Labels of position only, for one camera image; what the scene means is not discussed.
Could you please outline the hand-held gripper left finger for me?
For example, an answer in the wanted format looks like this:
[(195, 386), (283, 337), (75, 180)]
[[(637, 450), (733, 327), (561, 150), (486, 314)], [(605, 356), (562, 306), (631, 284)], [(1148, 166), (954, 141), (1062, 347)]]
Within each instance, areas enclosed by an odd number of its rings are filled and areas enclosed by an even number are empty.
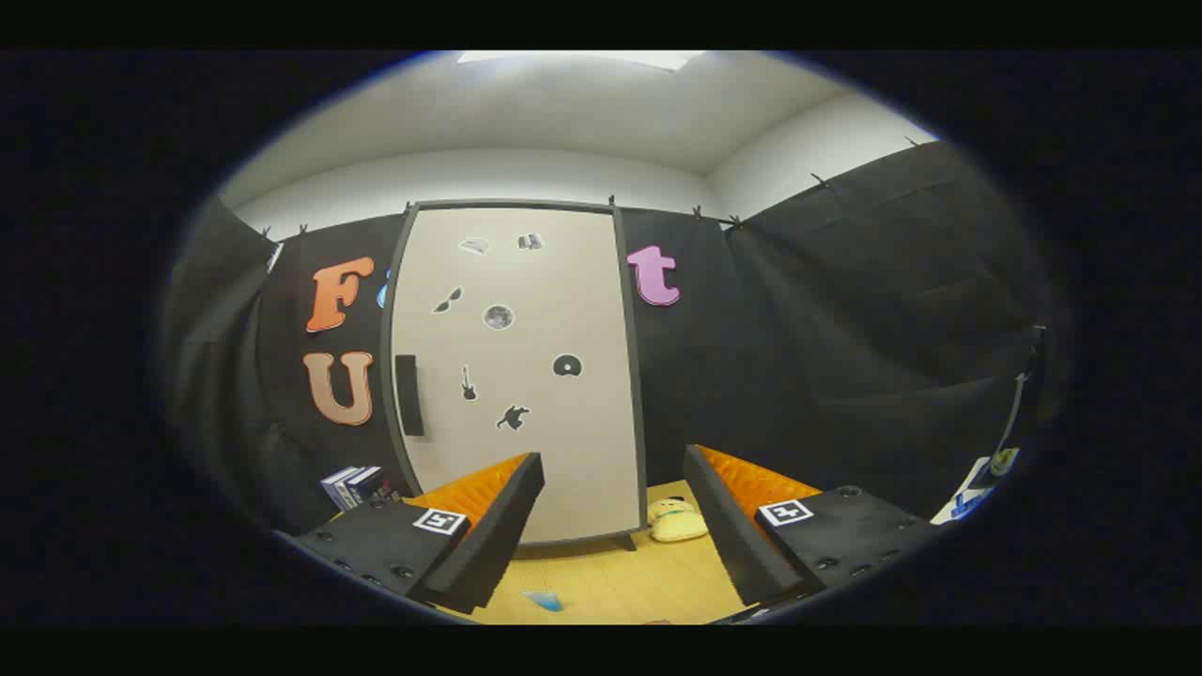
[(357, 506), (293, 548), (388, 598), (472, 613), (496, 591), (542, 488), (541, 453), (519, 453), (426, 496)]

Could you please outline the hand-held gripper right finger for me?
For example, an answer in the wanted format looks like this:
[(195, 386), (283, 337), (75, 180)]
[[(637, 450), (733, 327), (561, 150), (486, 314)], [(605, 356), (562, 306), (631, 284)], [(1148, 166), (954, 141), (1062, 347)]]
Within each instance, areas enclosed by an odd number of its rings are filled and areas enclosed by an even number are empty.
[(940, 528), (859, 486), (817, 490), (690, 444), (683, 473), (734, 591), (769, 607), (857, 583), (935, 542)]

